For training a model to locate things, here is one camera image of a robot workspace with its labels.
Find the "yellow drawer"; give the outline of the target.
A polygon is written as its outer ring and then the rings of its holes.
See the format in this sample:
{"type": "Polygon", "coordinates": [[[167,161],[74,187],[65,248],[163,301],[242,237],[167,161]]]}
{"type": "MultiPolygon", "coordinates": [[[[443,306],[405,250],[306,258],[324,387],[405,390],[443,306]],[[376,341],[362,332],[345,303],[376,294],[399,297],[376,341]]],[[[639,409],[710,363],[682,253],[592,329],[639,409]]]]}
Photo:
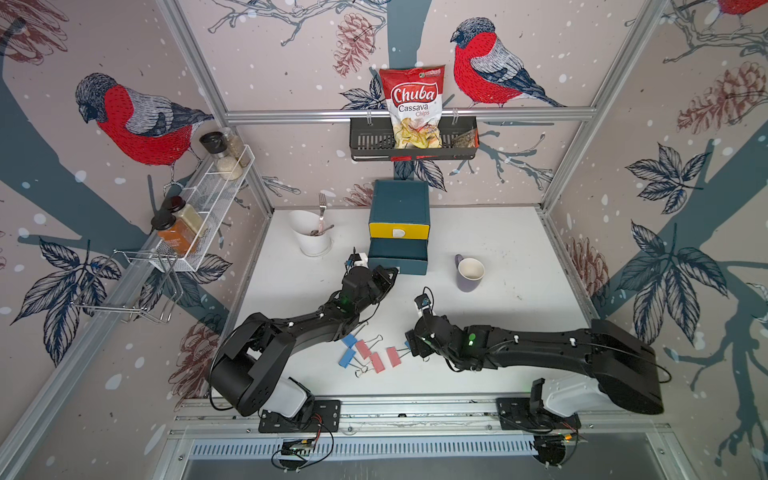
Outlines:
{"type": "Polygon", "coordinates": [[[430,225],[371,222],[369,224],[369,232],[371,238],[427,240],[429,238],[430,225]]]}

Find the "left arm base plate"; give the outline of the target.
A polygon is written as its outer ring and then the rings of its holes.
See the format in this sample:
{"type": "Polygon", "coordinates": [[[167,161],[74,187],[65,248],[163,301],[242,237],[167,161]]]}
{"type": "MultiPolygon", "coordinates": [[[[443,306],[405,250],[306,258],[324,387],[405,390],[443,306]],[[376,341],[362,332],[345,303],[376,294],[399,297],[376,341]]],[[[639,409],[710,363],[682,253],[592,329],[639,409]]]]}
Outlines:
{"type": "Polygon", "coordinates": [[[264,410],[260,417],[258,432],[302,433],[329,430],[336,433],[339,428],[342,402],[332,400],[308,400],[293,417],[286,417],[275,411],[264,410]]]}

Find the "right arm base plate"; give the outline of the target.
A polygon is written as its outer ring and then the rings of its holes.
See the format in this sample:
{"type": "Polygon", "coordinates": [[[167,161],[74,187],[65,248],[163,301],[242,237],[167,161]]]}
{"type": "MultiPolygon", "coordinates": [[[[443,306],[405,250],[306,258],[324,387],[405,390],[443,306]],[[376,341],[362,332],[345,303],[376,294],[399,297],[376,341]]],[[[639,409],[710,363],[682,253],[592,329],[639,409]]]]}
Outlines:
{"type": "Polygon", "coordinates": [[[581,428],[577,414],[562,417],[544,408],[542,397],[545,380],[533,382],[528,397],[500,397],[495,400],[500,426],[503,430],[524,431],[545,435],[554,430],[576,431],[581,428]]]}

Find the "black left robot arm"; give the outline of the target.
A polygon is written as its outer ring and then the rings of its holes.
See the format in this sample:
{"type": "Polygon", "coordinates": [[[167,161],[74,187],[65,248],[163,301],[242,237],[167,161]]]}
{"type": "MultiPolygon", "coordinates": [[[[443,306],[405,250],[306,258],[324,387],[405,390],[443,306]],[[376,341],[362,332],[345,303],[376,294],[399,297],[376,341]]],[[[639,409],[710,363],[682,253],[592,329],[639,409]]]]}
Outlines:
{"type": "Polygon", "coordinates": [[[363,323],[364,310],[383,301],[397,276],[396,268],[353,266],[342,287],[309,314],[281,319],[249,315],[220,342],[209,385],[240,415],[256,413],[275,393],[292,354],[346,337],[363,323]]]}

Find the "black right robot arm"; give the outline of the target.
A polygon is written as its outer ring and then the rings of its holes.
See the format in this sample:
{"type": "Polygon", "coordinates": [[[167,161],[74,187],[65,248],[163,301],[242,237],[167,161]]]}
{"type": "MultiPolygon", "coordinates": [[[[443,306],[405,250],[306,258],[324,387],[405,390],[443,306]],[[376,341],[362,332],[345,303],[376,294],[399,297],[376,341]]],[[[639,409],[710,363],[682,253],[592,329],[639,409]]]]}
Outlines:
{"type": "Polygon", "coordinates": [[[426,309],[405,337],[412,355],[437,354],[456,372],[515,366],[568,371],[595,379],[598,391],[624,410],[664,412],[655,351],[609,321],[564,332],[516,332],[490,325],[459,328],[426,309]]]}

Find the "teal drawer cabinet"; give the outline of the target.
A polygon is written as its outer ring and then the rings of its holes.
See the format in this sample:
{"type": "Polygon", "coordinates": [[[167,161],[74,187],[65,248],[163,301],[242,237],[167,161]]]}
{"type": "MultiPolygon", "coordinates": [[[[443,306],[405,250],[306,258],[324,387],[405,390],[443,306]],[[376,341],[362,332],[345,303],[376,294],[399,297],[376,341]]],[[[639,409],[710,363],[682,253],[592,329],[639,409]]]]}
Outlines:
{"type": "Polygon", "coordinates": [[[371,222],[429,224],[428,186],[410,180],[376,180],[370,209],[371,222]]]}

